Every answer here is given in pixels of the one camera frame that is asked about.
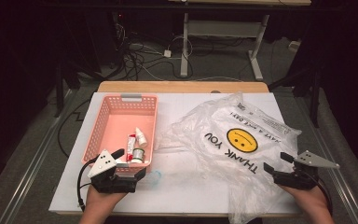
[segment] white plastic bag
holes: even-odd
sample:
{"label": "white plastic bag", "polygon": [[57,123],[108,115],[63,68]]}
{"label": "white plastic bag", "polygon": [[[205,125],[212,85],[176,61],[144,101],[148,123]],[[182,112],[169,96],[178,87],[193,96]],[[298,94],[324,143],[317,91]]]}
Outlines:
{"label": "white plastic bag", "polygon": [[195,107],[157,137],[156,149],[192,150],[206,175],[219,175],[229,184],[230,223],[246,223],[267,213],[282,192],[263,163],[290,172],[280,154],[297,154],[299,134],[244,102],[238,92]]}

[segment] table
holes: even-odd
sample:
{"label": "table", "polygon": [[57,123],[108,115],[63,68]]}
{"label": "table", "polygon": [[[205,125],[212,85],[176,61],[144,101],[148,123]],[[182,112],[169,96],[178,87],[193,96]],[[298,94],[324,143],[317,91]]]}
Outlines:
{"label": "table", "polygon": [[[103,82],[94,93],[82,128],[56,189],[49,211],[58,214],[81,214],[77,206],[76,179],[88,136],[105,92],[153,92],[158,95],[156,134],[175,122],[185,112],[209,99],[219,99],[231,92],[245,93],[245,99],[276,119],[282,120],[279,107],[264,83],[246,82]],[[126,196],[115,208],[116,215],[165,217],[227,217],[228,186],[214,177],[197,178],[196,158],[188,151],[154,153],[151,173],[138,183],[137,190]],[[82,183],[90,182],[85,171]],[[87,188],[81,190],[86,198]],[[263,217],[300,214],[294,199],[283,193],[277,205]]]}
{"label": "table", "polygon": [[[189,3],[206,3],[206,4],[236,4],[236,5],[284,5],[284,6],[309,6],[310,0],[188,0]],[[257,61],[257,53],[260,49],[264,33],[269,21],[269,15],[264,15],[261,22],[244,22],[244,21],[200,21],[190,20],[188,13],[184,17],[184,31],[183,31],[183,50],[181,61],[181,77],[187,77],[188,52],[187,44],[189,35],[207,35],[207,36],[234,36],[234,37],[255,37],[255,47],[248,51],[250,64],[254,71],[255,79],[257,81],[263,80],[263,75]]]}

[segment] human hand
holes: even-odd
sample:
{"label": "human hand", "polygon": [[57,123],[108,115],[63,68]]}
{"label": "human hand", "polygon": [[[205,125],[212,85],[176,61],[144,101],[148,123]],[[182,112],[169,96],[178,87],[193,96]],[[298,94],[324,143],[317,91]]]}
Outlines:
{"label": "human hand", "polygon": [[319,187],[304,190],[278,186],[295,198],[297,205],[305,212],[310,223],[334,223],[328,210],[327,200]]}
{"label": "human hand", "polygon": [[126,195],[127,193],[99,193],[96,188],[90,185],[87,192],[86,209],[79,223],[104,223],[116,204]]}

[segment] dark background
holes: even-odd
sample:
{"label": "dark background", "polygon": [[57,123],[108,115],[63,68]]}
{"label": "dark background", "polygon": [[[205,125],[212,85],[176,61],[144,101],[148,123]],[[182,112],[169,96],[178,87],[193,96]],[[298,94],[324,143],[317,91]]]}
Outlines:
{"label": "dark background", "polygon": [[[291,14],[271,16],[266,40],[283,36],[298,40],[307,32],[289,76],[310,62],[320,65],[322,87],[333,114],[358,158],[358,2],[349,3],[342,13],[317,14],[312,20],[295,20]],[[172,34],[178,35],[182,30],[172,26],[180,24],[182,17],[167,12],[125,16],[129,29],[162,41],[169,41]],[[117,57],[114,50],[100,52],[103,48],[93,47],[95,38],[101,36],[105,43],[114,42],[109,29],[100,35],[93,33],[91,24],[98,20],[106,22],[101,14],[71,12],[63,16],[60,11],[39,7],[31,0],[0,0],[0,172],[27,125],[46,105],[47,95],[55,86],[58,64],[66,68],[63,77],[68,85],[77,88],[76,69],[65,67],[62,62],[71,60],[98,72],[106,59]],[[156,21],[165,22],[154,30]],[[305,82],[309,80],[299,78],[293,84]]]}

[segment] white table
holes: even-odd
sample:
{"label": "white table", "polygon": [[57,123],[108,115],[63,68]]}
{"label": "white table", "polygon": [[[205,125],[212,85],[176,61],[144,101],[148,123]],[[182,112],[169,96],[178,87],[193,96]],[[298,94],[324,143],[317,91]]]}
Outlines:
{"label": "white table", "polygon": [[[94,93],[89,111],[80,129],[72,153],[56,189],[49,211],[58,214],[81,214],[77,206],[76,181],[82,167],[81,157],[90,136],[104,92]],[[228,93],[156,93],[158,117],[156,136],[169,124],[177,121],[195,106]],[[272,93],[245,93],[244,100],[256,105],[275,119],[282,115]],[[126,196],[114,213],[130,216],[193,216],[227,217],[228,187],[217,178],[201,178],[196,171],[196,158],[188,151],[164,153],[155,151],[152,173],[138,183],[135,193]],[[89,168],[82,184],[89,183]],[[151,181],[150,177],[159,177]],[[81,190],[86,199],[87,187]],[[300,214],[294,199],[283,193],[276,206],[262,217],[287,217]]]}

